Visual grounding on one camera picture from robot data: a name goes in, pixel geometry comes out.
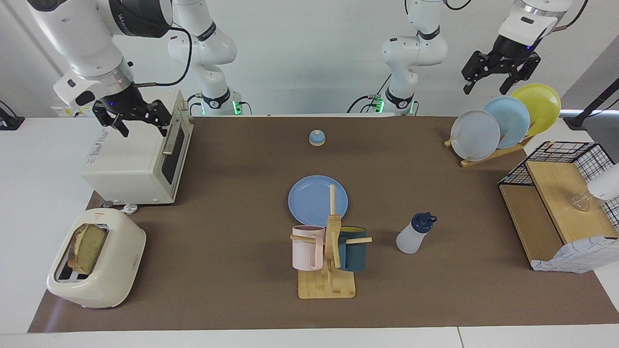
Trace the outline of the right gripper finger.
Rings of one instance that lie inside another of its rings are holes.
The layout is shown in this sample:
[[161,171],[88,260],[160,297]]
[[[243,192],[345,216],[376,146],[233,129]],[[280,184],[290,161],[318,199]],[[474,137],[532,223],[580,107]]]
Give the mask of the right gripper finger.
[[122,114],[119,114],[116,117],[111,117],[102,102],[95,102],[93,104],[93,113],[103,127],[112,127],[118,130],[123,137],[129,136],[130,130],[128,130],[126,125],[124,125],[122,121]]
[[147,112],[145,114],[145,122],[155,126],[162,137],[168,134],[168,126],[172,120],[172,115],[164,106],[161,100],[155,100],[146,104]]

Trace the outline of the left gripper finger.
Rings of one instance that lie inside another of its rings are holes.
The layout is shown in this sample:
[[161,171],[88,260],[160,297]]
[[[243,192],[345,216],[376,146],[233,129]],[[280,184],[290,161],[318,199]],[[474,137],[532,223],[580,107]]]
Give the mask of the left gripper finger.
[[500,87],[500,93],[506,95],[510,88],[519,81],[527,81],[533,71],[539,65],[541,57],[537,54],[532,54],[526,59],[503,59],[500,62],[500,72],[506,73],[508,77]]
[[462,76],[466,81],[464,93],[469,95],[477,81],[495,73],[496,66],[497,55],[494,52],[484,54],[481,51],[474,51],[462,69]]

